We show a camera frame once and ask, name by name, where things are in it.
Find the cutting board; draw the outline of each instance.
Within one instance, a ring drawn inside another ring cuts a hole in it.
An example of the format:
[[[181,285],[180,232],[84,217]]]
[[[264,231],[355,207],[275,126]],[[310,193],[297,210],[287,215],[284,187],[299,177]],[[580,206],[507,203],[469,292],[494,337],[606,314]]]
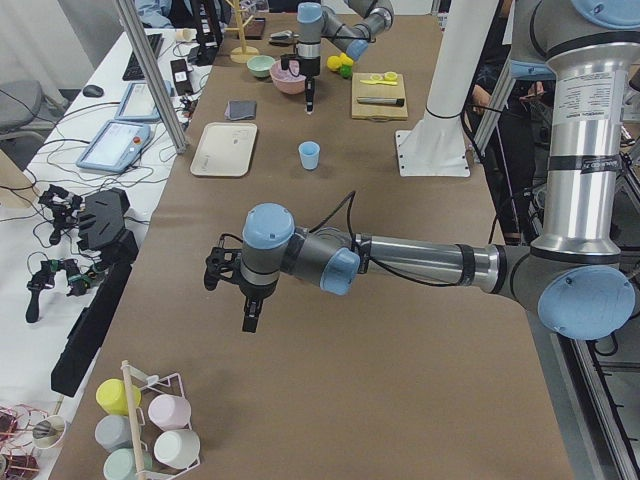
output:
[[[371,73],[354,73],[351,79],[351,118],[369,120],[406,120],[409,118],[407,102],[404,106],[363,105],[358,97],[404,98],[404,79],[398,74],[398,85],[367,85],[360,80],[369,80]]]

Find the pink bowl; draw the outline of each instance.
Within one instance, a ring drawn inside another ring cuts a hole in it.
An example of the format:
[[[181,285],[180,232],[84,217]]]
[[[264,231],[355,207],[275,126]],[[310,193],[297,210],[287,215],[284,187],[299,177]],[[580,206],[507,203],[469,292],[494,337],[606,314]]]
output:
[[[296,95],[304,92],[304,77],[296,77],[300,69],[298,62],[292,60],[289,62],[289,70],[282,70],[280,67],[280,61],[278,60],[269,69],[271,80],[278,90],[282,93],[288,93],[289,95]]]

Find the yellow utensil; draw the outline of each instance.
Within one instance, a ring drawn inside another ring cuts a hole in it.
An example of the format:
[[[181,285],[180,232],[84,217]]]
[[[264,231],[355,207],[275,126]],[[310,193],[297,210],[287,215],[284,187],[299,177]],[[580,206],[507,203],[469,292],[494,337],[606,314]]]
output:
[[[398,82],[390,82],[388,80],[360,80],[360,82],[366,85],[398,85]]]

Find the person's hand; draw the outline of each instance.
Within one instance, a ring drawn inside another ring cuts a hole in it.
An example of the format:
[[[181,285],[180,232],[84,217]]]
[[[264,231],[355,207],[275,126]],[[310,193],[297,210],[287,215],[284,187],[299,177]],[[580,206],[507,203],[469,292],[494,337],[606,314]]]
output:
[[[540,98],[544,93],[542,82],[535,82],[529,87],[529,91],[524,97],[520,97],[521,102],[530,102],[536,98]]]
[[[482,115],[485,110],[482,107],[488,107],[489,103],[491,103],[491,94],[480,85],[474,85],[473,92],[471,93],[471,100],[474,105],[473,112],[478,115]]]

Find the black computer mouse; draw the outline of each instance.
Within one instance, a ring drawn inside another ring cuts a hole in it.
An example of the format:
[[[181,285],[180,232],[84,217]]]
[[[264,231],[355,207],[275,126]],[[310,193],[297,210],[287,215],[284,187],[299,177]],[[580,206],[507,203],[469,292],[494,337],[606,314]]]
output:
[[[104,90],[97,85],[87,85],[82,89],[82,94],[85,97],[98,98],[104,95]]]

